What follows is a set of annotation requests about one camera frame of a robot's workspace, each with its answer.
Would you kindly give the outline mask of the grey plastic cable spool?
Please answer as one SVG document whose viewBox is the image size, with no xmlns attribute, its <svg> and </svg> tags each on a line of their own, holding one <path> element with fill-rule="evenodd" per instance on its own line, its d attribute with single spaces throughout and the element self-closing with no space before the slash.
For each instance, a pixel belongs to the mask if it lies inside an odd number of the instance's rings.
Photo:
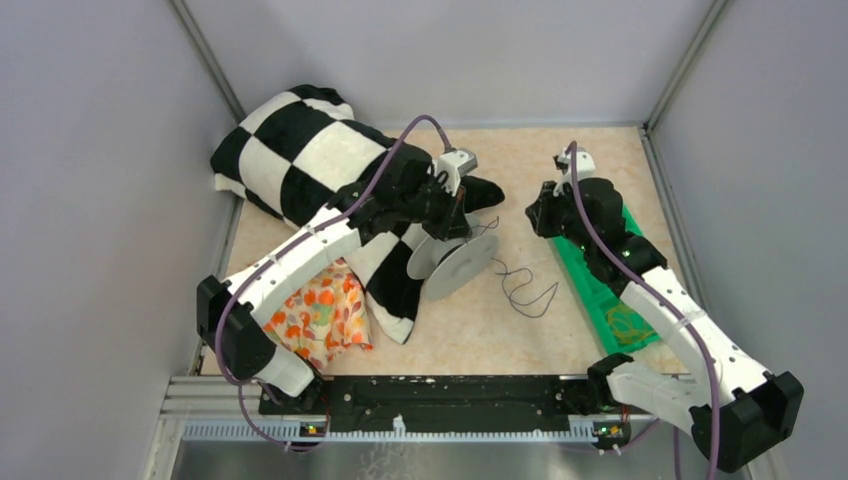
<svg viewBox="0 0 848 480">
<path fill-rule="evenodd" d="M 421 296 L 438 301 L 457 292 L 486 270 L 499 249 L 495 234 L 485 233 L 480 217 L 465 215 L 471 231 L 466 237 L 437 240 L 430 236 L 413 250 L 406 273 L 422 280 Z"/>
</svg>

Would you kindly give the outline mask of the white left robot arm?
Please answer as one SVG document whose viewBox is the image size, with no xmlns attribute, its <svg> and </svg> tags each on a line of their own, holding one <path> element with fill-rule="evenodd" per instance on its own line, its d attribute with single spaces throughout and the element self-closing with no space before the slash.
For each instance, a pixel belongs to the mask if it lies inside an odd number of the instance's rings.
<svg viewBox="0 0 848 480">
<path fill-rule="evenodd" d="M 471 233 L 463 176 L 478 159 L 452 149 L 421 174 L 407 175 L 387 155 L 368 182 L 343 186 L 290 239 L 239 273 L 209 276 L 197 288 L 198 331 L 232 385 L 258 382 L 282 392 L 297 413 L 319 404 L 317 370 L 264 331 L 278 307 L 337 259 L 359 251 L 399 223 L 447 243 Z"/>
</svg>

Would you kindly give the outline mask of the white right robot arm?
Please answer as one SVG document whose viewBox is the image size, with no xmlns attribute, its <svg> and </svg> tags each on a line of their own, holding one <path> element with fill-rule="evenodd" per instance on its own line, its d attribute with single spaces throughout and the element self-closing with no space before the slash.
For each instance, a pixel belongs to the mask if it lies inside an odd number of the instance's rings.
<svg viewBox="0 0 848 480">
<path fill-rule="evenodd" d="M 711 471 L 733 473 L 788 439 L 804 388 L 790 372 L 774 374 L 745 353 L 688 294 L 667 259 L 625 226 L 613 183 L 546 181 L 525 213 L 534 233 L 563 239 L 589 274 L 634 310 L 693 377 L 660 374 L 622 353 L 587 370 L 586 397 L 600 412 L 633 406 L 685 431 Z"/>
</svg>

